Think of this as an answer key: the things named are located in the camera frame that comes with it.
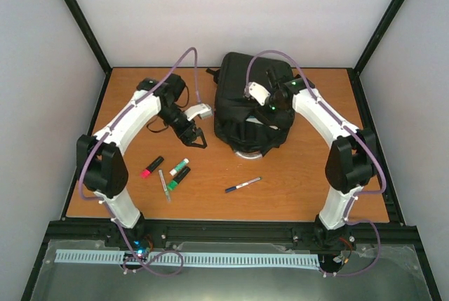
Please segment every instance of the wooden tabletop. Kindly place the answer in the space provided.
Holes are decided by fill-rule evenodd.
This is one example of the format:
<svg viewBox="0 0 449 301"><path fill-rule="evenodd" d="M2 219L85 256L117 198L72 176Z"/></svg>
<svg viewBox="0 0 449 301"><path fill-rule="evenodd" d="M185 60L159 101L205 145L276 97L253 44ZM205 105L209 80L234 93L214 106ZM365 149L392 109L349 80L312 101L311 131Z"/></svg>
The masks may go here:
<svg viewBox="0 0 449 301"><path fill-rule="evenodd" d="M144 78L161 79L168 68L114 68L105 98L98 114L94 132L100 130L130 100L135 87ZM190 89L190 105L196 103L192 68L179 68L176 73ZM322 96L346 120L361 127L354 96L345 69L306 69L305 73ZM205 69L199 71L200 94L204 103L213 106L216 86ZM178 103L184 104L187 94ZM286 143L272 149L263 159L245 160L237 157L231 148L215 137L213 117L195 119L207 139L208 147L198 149L184 146L169 128L162 133L151 133L143 128L125 153L129 172L128 191L134 204L147 219L184 220L259 220L259 221L313 221L322 209L329 191L324 174L328 147L309 122L299 114ZM162 128L160 119L153 129ZM171 192L171 203L163 193L159 175L147 179L140 173L157 156L165 161L160 168L166 181L168 173L184 158L190 160L192 171ZM263 179L247 187L225 194L225 188L262 176ZM373 178L365 188L379 189ZM108 217L103 206L82 201L74 191L67 211L68 217ZM374 222L388 222L387 210L380 195L361 196L356 202L351 219L368 218Z"/></svg>

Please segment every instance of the black frame bar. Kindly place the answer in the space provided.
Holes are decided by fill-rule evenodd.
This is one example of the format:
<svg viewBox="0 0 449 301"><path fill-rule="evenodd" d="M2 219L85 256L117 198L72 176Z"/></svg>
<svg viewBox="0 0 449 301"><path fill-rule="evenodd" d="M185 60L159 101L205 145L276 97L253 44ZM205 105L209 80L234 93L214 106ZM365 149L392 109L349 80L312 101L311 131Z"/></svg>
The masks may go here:
<svg viewBox="0 0 449 301"><path fill-rule="evenodd" d="M347 69L362 124L364 127L371 128L374 132L375 125L359 77L404 1L405 0L391 1L355 68ZM105 96L112 68L107 62L107 59L95 39L76 0L65 0L65 2L106 75L88 130L88 134L91 134L98 112L100 111L103 97ZM417 228L404 225L401 208L396 192L394 191L394 186L380 143L378 143L378 146L380 163L387 178L387 190L384 193L384 202L390 219L390 223L388 224L376 224L376 227L379 229L382 243L414 245L431 297L433 300L441 300ZM62 212L61 220L50 222L48 225L35 265L23 293L22 301L31 299L32 291L37 281L49 241L62 239L103 240L106 243L119 241L118 238L114 238L114 235L117 235L115 226L106 218L66 218L67 208L75 184L76 178L74 177ZM155 246L162 248L165 247L167 241L175 243L183 241L265 242L283 244L284 246L297 250L310 250L313 253L319 253L320 251L314 244L301 238L303 234L310 233L310 230L313 227L313 223L311 222L202 222L181 220L146 220L145 222L154 237ZM293 236L295 235L299 235L302 241L295 241L293 239ZM352 227L352 235L356 238L358 243L376 242L374 232L370 225L359 224Z"/></svg>

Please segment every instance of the white wall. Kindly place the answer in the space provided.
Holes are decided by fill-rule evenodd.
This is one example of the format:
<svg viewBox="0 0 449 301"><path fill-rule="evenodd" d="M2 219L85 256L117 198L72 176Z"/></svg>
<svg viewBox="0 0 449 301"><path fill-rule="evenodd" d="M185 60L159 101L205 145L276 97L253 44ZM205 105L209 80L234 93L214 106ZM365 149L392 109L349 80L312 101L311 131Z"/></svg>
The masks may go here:
<svg viewBox="0 0 449 301"><path fill-rule="evenodd" d="M196 46L202 66L274 48L309 67L353 67L390 1L78 0L113 66L171 66Z"/></svg>
<svg viewBox="0 0 449 301"><path fill-rule="evenodd" d="M406 0L361 80L406 221L449 300L449 0Z"/></svg>
<svg viewBox="0 0 449 301"><path fill-rule="evenodd" d="M0 299L59 219L104 74L63 0L0 0Z"/></svg>

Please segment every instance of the black backpack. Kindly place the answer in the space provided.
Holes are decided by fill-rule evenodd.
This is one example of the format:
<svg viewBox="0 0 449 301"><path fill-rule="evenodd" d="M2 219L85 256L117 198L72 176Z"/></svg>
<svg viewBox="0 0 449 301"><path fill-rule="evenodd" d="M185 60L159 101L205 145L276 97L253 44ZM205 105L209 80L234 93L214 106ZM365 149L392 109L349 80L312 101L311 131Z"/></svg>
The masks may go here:
<svg viewBox="0 0 449 301"><path fill-rule="evenodd" d="M286 141L295 112L261 106L256 100L245 97L246 70L251 58L251 55L231 52L223 58L219 70L207 70L217 84L214 131L234 151L260 152L264 156ZM287 62L257 58L251 67L250 82L255 81L272 93L274 85L267 76L268 70L277 82L294 79Z"/></svg>

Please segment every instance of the table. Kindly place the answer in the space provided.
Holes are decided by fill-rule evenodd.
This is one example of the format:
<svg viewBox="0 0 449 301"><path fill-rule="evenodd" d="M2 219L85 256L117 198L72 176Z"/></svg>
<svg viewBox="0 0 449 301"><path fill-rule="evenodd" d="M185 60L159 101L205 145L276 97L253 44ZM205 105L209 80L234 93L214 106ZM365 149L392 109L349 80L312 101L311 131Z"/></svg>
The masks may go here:
<svg viewBox="0 0 449 301"><path fill-rule="evenodd" d="M169 68L114 68L109 81L94 132L100 130L130 100L135 87L144 78L161 79ZM192 68L175 71L189 86L189 105L196 103ZM345 69L305 69L322 96L346 120L362 127L360 116ZM199 70L200 94L203 102L213 106L215 83L206 69ZM178 103L184 104L186 93ZM124 159L129 172L127 184L130 196L147 219L179 220L254 220L313 221L322 209L329 190L324 174L328 147L321 136L300 115L290 130L288 139L278 149L272 149L263 159L245 160L233 154L230 147L215 137L213 118L195 119L204 131L208 147L184 146L169 128L151 133L143 128L127 149ZM162 121L152 126L163 128ZM157 173L142 179L140 173L157 156L165 161L168 171L182 159L190 160L190 174L171 192L168 203ZM262 176L257 183L225 194L225 188ZM366 187L379 189L373 178ZM86 195L92 195L85 189ZM107 211L96 202L82 201L74 191L67 217L107 218ZM388 222L381 195L362 196L351 212L351 219L369 218Z"/></svg>

